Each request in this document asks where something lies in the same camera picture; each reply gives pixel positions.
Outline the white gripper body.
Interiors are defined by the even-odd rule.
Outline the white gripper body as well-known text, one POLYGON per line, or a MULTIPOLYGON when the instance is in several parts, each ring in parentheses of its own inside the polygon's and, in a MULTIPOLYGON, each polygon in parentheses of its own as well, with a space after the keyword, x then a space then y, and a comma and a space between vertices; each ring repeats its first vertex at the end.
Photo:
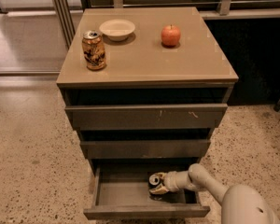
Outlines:
POLYGON ((166 174, 163 184, 170 192, 178 192, 181 189, 188 189, 190 185, 189 174, 187 171, 169 172, 166 174))

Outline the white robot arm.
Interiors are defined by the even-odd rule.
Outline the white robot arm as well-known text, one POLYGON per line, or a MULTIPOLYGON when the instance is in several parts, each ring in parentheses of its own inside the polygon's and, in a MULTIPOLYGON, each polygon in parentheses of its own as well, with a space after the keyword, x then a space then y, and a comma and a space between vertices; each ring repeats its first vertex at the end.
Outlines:
POLYGON ((255 189, 242 184, 224 186, 199 163, 192 164, 187 171, 155 173, 148 183, 153 195, 182 189, 208 191, 221 206, 221 224, 280 224, 276 213, 255 189))

